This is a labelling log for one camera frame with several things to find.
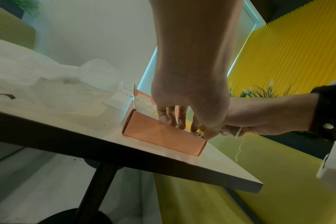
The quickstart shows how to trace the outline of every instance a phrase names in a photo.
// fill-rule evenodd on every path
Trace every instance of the pink box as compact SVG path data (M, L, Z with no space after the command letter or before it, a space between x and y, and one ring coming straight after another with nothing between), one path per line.
M156 105L151 96L137 90L135 86L134 96L137 95L150 98L151 103ZM123 135L193 156L200 156L207 143L201 137L137 112L134 101L131 101L124 118Z

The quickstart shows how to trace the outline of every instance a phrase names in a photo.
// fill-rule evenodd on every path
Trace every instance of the table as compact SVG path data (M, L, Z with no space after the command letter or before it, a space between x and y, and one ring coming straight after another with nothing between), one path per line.
M201 156L195 157L123 136L121 120L131 100L132 92L122 90L98 102L98 108L105 109L94 118L54 116L0 104L0 142L100 161L79 208L58 213L41 224L52 223L54 218L62 223L110 223L98 209L118 166L260 191L263 184L259 180L209 143Z

